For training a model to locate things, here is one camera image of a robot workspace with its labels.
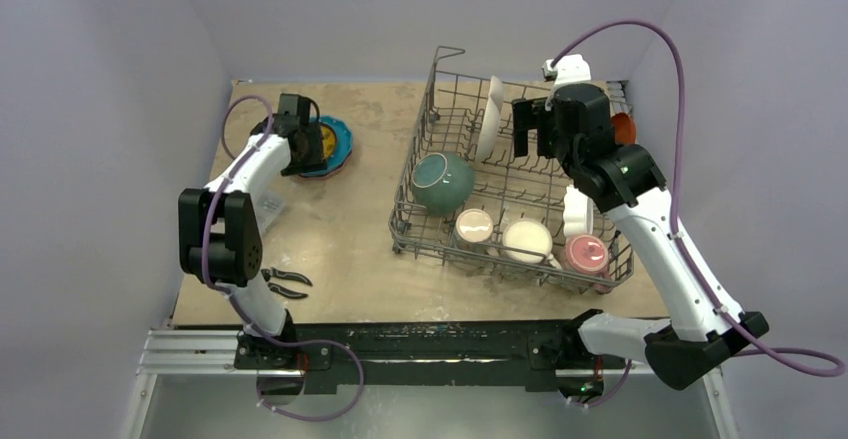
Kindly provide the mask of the yellow patterned plate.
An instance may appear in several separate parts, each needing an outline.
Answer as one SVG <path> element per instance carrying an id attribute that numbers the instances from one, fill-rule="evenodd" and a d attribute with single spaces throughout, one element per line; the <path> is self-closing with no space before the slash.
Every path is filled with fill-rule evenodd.
<path id="1" fill-rule="evenodd" d="M 335 150 L 338 144 L 338 137 L 336 135 L 335 130 L 327 124 L 321 124 L 321 133 L 322 133 L 322 146 L 323 146 L 323 158 L 329 163 L 330 159 L 335 154 Z"/>

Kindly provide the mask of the teal blue plate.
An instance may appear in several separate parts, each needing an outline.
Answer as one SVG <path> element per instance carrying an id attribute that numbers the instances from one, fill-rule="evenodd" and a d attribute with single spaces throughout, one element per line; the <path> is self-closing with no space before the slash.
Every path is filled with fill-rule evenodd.
<path id="1" fill-rule="evenodd" d="M 353 153 L 353 132 L 344 121 L 332 116 L 321 116 L 318 121 L 320 122 L 320 125 L 324 123 L 330 125 L 335 130 L 338 137 L 338 144 L 335 154 L 330 159 L 329 163 L 326 162 L 326 167 L 324 169 L 301 174 L 301 178 L 324 178 L 331 176 L 339 172 L 345 166 L 346 162 Z"/>

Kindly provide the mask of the orange red plate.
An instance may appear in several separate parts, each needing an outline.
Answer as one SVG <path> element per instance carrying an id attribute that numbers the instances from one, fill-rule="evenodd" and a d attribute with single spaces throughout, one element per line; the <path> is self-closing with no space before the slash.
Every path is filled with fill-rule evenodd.
<path id="1" fill-rule="evenodd" d="M 630 114 L 619 112 L 613 115 L 610 120 L 617 144 L 631 145 L 637 142 L 637 128 Z"/>

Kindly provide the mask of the cream dragon mug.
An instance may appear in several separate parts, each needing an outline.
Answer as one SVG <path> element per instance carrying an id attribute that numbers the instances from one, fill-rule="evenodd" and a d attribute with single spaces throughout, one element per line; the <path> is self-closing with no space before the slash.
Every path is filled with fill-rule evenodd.
<path id="1" fill-rule="evenodd" d="M 460 250 L 496 256 L 493 236 L 493 219 L 482 209 L 463 210 L 455 220 L 453 237 L 455 246 Z"/>

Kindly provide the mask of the green floral mug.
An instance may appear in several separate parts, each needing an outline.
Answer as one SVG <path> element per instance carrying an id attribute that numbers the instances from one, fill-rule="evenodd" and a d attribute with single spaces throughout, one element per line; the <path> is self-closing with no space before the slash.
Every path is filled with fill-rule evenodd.
<path id="1" fill-rule="evenodd" d="M 502 252 L 525 264 L 548 263 L 563 270 L 553 255 L 553 236 L 541 222 L 522 218 L 506 227 L 501 238 Z"/>

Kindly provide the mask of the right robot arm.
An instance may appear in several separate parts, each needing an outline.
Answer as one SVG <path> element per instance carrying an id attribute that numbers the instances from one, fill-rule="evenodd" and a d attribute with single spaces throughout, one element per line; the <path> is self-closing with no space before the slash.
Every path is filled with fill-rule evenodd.
<path id="1" fill-rule="evenodd" d="M 610 101 L 591 83 L 565 85 L 548 98 L 512 103 L 515 156 L 554 159 L 576 188 L 612 221 L 638 255 L 668 310 L 666 320 L 590 310 L 561 340 L 564 358 L 584 366 L 599 355 L 650 366 L 667 386 L 684 390 L 769 330 L 721 286 L 680 220 L 658 165 L 637 144 L 616 142 Z"/>

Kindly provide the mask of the cream divided plate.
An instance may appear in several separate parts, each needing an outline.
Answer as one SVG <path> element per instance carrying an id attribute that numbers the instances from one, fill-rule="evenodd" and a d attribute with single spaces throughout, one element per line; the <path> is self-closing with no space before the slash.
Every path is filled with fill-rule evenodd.
<path id="1" fill-rule="evenodd" d="M 477 140 L 477 149 L 474 157 L 476 163 L 482 163 L 494 151 L 503 102 L 503 82 L 499 77 L 493 75 L 489 81 L 487 103 L 484 108 L 483 120 Z"/>

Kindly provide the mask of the pink ghost mug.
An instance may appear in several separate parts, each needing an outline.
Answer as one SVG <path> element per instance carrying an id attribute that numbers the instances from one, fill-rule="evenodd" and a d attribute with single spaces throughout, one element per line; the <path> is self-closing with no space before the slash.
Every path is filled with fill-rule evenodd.
<path id="1" fill-rule="evenodd" d="M 609 279 L 609 252 L 605 243 L 592 234 L 577 234 L 566 239 L 557 255 L 564 270 Z"/>

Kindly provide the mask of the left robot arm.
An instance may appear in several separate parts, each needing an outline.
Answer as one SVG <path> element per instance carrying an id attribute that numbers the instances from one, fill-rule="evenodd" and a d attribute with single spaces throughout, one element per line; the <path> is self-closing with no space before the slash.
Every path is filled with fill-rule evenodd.
<path id="1" fill-rule="evenodd" d="M 260 272 L 263 243 L 254 202 L 273 176 L 321 169 L 320 108 L 306 96 L 283 93 L 278 105 L 257 96 L 266 117 L 244 149 L 217 178 L 178 197 L 181 269 L 221 294 L 244 332 L 261 338 L 259 354 L 272 367 L 297 358 L 299 342 L 289 311 L 278 303 Z"/>

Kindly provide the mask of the white scalloped teal bowl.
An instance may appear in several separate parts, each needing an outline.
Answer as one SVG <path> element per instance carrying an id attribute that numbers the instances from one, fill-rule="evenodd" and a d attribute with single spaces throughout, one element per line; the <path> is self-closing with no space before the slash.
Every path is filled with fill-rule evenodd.
<path id="1" fill-rule="evenodd" d="M 434 152 L 420 159 L 412 172 L 412 196 L 430 216 L 446 216 L 470 197 L 476 172 L 454 153 Z"/>

